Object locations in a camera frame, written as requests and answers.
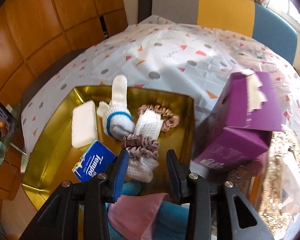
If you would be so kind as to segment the glass side table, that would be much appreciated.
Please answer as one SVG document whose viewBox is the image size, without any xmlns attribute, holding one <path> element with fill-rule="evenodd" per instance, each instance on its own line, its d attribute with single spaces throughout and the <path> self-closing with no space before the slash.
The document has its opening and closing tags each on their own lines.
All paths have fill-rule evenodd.
<svg viewBox="0 0 300 240">
<path fill-rule="evenodd" d="M 29 158 L 25 151 L 12 142 L 15 132 L 21 130 L 20 111 L 20 103 L 11 107 L 10 105 L 4 106 L 0 102 L 0 168 L 4 163 L 9 148 L 12 147 L 22 154 L 20 171 L 24 173 Z"/>
</svg>

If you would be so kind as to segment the wooden wardrobe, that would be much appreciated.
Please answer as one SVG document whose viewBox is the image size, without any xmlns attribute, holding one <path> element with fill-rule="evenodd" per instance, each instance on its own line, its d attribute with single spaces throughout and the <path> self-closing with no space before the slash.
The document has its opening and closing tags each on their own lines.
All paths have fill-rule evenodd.
<svg viewBox="0 0 300 240">
<path fill-rule="evenodd" d="M 123 0 L 1 0 L 0 101 L 14 105 L 65 54 L 127 27 Z"/>
</svg>

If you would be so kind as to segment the ornate silver tissue holder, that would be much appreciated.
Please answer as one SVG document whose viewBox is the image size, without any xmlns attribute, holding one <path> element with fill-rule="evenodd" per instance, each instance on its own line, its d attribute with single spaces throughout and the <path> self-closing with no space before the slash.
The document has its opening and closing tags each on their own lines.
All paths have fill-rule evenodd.
<svg viewBox="0 0 300 240">
<path fill-rule="evenodd" d="M 300 144 L 287 126 L 274 132 L 269 150 L 257 160 L 229 172 L 275 239 L 289 236 L 288 227 L 300 213 Z"/>
</svg>

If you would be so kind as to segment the patterned plastic table cover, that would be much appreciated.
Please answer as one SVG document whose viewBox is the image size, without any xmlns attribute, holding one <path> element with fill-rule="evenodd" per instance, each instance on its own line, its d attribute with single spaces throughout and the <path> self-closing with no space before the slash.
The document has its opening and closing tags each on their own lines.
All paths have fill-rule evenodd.
<svg viewBox="0 0 300 240">
<path fill-rule="evenodd" d="M 47 124 L 66 96 L 82 86 L 106 86 L 123 74 L 130 87 L 190 96 L 196 124 L 210 114 L 230 74 L 243 69 L 267 72 L 276 88 L 284 131 L 275 135 L 272 157 L 297 155 L 300 164 L 300 76 L 264 43 L 221 29 L 177 24 L 151 16 L 143 23 L 51 65 L 24 94 L 26 153 L 52 144 Z"/>
</svg>

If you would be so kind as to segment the grey yellow blue sofa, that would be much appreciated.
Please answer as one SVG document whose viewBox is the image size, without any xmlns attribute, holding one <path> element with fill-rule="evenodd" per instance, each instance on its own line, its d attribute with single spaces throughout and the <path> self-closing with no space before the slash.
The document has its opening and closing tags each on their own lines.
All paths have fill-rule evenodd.
<svg viewBox="0 0 300 240">
<path fill-rule="evenodd" d="M 152 14 L 251 37 L 293 63 L 298 36 L 282 17 L 250 0 L 153 0 Z"/>
</svg>

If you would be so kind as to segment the white glove blue stripe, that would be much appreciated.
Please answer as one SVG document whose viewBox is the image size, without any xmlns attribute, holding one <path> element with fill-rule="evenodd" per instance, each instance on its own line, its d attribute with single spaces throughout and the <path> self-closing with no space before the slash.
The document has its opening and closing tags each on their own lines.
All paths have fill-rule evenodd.
<svg viewBox="0 0 300 240">
<path fill-rule="evenodd" d="M 112 138 L 122 141 L 125 136 L 134 132 L 135 123 L 127 108 L 127 78 L 124 75 L 114 78 L 111 101 L 101 101 L 97 115 L 102 119 L 104 133 Z"/>
</svg>

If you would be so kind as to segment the blue Tempo tissue pack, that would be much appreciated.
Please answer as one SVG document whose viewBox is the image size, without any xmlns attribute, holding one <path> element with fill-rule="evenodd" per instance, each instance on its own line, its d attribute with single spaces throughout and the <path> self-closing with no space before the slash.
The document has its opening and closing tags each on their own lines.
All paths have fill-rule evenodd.
<svg viewBox="0 0 300 240">
<path fill-rule="evenodd" d="M 80 182 L 86 182 L 103 173 L 115 158 L 116 155 L 111 150 L 96 140 L 80 157 L 72 172 Z"/>
</svg>

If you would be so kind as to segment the pink cloth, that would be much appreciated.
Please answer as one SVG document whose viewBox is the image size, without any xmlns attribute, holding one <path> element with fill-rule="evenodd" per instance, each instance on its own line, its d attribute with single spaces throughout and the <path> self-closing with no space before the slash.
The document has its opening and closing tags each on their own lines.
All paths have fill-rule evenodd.
<svg viewBox="0 0 300 240">
<path fill-rule="evenodd" d="M 109 206 L 109 222 L 125 239 L 153 239 L 156 216 L 162 202 L 169 200 L 166 193 L 122 195 Z"/>
</svg>

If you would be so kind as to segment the purple tissue box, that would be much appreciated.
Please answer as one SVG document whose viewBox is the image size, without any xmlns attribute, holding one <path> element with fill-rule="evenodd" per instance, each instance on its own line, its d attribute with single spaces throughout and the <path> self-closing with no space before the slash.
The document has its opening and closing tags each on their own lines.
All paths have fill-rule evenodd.
<svg viewBox="0 0 300 240">
<path fill-rule="evenodd" d="M 245 69 L 230 75 L 210 115 L 198 126 L 194 159 L 217 172 L 255 161 L 281 132 L 277 92 L 265 72 Z"/>
</svg>

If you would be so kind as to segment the brown scrunchie waffle cloth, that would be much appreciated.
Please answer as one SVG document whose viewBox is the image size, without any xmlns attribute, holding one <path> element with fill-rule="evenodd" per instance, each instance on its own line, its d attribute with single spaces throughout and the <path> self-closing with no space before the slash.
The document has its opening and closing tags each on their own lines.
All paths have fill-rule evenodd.
<svg viewBox="0 0 300 240">
<path fill-rule="evenodd" d="M 180 117 L 166 107 L 162 107 L 161 105 L 142 105 L 138 109 L 138 116 L 144 114 L 146 110 L 151 110 L 161 115 L 163 118 L 162 132 L 168 132 L 170 129 L 179 125 Z"/>
</svg>

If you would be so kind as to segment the white sponge block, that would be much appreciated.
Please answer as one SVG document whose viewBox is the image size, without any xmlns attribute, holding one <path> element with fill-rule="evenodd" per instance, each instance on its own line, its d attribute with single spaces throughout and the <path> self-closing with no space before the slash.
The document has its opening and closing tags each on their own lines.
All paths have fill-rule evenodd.
<svg viewBox="0 0 300 240">
<path fill-rule="evenodd" d="M 81 148 L 97 139 L 96 106 L 90 100 L 77 106 L 72 112 L 71 144 L 74 148 Z"/>
</svg>

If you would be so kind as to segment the white waffle cloth with scrunchie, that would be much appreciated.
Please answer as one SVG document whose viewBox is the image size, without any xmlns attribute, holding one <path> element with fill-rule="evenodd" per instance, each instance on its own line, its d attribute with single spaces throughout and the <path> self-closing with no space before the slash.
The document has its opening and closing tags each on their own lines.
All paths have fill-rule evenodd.
<svg viewBox="0 0 300 240">
<path fill-rule="evenodd" d="M 134 132 L 126 135 L 122 148 L 129 153 L 127 176 L 130 179 L 150 183 L 153 171 L 159 165 L 158 137 L 163 120 L 155 111 L 146 109 L 140 113 Z"/>
</svg>

